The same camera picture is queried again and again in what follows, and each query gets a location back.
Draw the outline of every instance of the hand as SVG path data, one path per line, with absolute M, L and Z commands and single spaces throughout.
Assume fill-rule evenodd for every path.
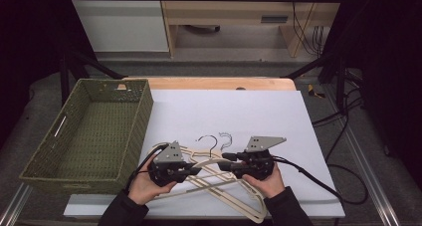
M 242 178 L 250 185 L 257 187 L 267 198 L 273 198 L 285 191 L 282 173 L 276 162 L 274 163 L 273 173 L 264 180 L 258 180 L 248 174 L 244 174 Z
M 140 171 L 147 171 L 148 165 L 155 156 L 156 155 L 153 155 Z M 141 172 L 138 173 L 133 180 L 128 197 L 136 204 L 144 205 L 162 193 L 169 193 L 176 184 L 177 182 L 171 182 L 163 187 L 160 187 L 149 178 L 149 174 L 147 172 Z

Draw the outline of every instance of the green woven basket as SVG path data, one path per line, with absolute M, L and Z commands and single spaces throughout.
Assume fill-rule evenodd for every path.
M 20 178 L 50 193 L 117 194 L 139 163 L 147 80 L 79 80 Z

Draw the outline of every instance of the black sleeve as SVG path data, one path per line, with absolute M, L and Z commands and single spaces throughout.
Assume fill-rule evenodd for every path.
M 137 226 L 148 210 L 145 205 L 137 205 L 122 191 L 106 209 L 99 226 Z
M 313 225 L 313 222 L 301 208 L 291 187 L 273 198 L 265 198 L 265 204 L 273 217 L 275 226 L 282 225 Z

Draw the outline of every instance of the white tabletop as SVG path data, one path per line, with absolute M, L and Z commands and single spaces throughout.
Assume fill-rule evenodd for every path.
M 240 152 L 249 138 L 281 136 L 286 142 L 270 148 L 273 155 L 282 156 L 301 166 L 314 177 L 334 188 L 324 163 L 302 95 L 298 91 L 218 91 L 218 90 L 152 90 L 154 106 L 140 160 L 150 148 L 160 142 L 177 140 L 181 145 L 209 149 L 214 135 L 220 147 L 230 133 L 233 143 L 224 152 Z M 344 217 L 338 200 L 298 171 L 279 164 L 286 185 L 293 188 L 301 206 L 310 217 Z M 184 182 L 173 191 L 194 188 Z M 243 202 L 258 207 L 237 183 L 222 187 Z M 113 200 L 113 195 L 72 195 L 65 216 L 101 216 Z M 230 206 L 206 191 L 173 198 L 160 199 L 147 204 L 149 218 L 243 218 Z

